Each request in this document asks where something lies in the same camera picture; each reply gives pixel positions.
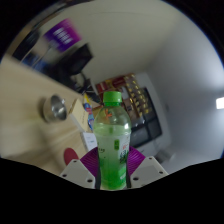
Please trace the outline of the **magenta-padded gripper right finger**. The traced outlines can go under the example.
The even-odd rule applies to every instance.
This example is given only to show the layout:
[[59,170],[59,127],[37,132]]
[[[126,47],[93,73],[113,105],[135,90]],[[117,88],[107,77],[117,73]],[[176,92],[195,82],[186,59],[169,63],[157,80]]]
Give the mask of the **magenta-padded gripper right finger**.
[[141,188],[157,181],[168,173],[153,157],[145,157],[137,149],[131,147],[127,158],[127,188]]

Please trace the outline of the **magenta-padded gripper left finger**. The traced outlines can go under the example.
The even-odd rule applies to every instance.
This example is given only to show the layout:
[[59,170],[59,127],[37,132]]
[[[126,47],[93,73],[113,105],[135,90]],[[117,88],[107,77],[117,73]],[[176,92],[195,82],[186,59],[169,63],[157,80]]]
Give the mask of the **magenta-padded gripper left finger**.
[[100,188],[100,168],[96,148],[81,159],[72,148],[67,148],[64,151],[64,161],[66,168],[60,174],[63,179],[84,188]]

